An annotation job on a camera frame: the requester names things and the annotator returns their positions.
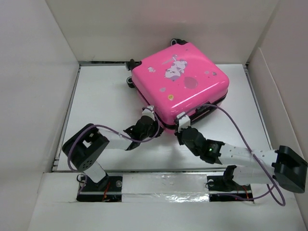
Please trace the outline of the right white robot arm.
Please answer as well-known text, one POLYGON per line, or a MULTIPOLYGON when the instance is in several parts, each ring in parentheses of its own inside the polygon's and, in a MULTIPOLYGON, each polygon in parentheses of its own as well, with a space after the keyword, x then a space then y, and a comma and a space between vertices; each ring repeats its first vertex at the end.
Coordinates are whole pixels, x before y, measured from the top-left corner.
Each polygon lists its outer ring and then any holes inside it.
POLYGON ((247 148, 206 139, 192 127, 175 135, 180 145, 185 145, 202 161, 227 166, 222 177, 227 189, 238 185, 277 183, 293 193, 305 192, 308 163, 288 146, 250 152, 247 148))

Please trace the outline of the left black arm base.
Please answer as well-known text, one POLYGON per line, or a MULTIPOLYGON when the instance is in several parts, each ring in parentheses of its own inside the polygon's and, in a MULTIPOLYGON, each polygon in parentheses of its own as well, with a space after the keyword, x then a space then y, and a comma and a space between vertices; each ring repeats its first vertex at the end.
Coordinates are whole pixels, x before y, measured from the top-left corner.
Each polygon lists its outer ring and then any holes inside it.
POLYGON ((122 176, 105 177, 98 183, 89 177, 85 181, 84 175, 78 175, 79 188, 76 200, 79 202, 121 202, 122 201, 122 176))

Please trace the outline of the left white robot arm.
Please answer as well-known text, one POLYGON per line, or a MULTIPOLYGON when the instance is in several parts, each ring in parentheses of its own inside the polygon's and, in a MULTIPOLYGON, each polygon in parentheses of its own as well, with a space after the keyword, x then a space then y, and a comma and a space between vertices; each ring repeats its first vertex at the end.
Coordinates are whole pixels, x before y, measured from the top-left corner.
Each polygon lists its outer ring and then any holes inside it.
POLYGON ((90 183, 95 190, 102 191, 108 184, 109 176, 97 159, 104 150, 131 151, 141 143, 159 137, 163 131, 156 119, 146 115, 121 134, 106 126, 90 123, 67 140, 62 151, 67 156, 69 167, 75 167, 76 171, 85 174, 84 184, 90 183))

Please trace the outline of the pink kids suitcase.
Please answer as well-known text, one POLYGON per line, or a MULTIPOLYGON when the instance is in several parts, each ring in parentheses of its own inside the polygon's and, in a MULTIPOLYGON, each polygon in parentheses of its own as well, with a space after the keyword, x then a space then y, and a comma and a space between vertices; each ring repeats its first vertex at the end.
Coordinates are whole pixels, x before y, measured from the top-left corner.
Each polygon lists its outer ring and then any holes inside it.
POLYGON ((195 123, 212 112, 206 104, 220 104, 230 84, 227 75, 192 43, 173 38, 170 46, 125 63, 135 88, 146 105, 154 106, 161 126, 176 131, 176 118, 186 112, 195 123))

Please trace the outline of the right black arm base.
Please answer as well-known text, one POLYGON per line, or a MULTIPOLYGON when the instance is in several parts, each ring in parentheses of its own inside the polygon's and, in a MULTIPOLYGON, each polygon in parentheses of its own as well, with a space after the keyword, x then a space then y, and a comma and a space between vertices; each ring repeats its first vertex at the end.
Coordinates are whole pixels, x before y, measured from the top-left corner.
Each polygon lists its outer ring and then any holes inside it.
POLYGON ((250 185, 241 186, 233 181, 224 182, 222 175, 207 176, 205 188, 208 189, 210 202, 242 201, 239 200, 238 197, 243 199, 253 198, 250 185))

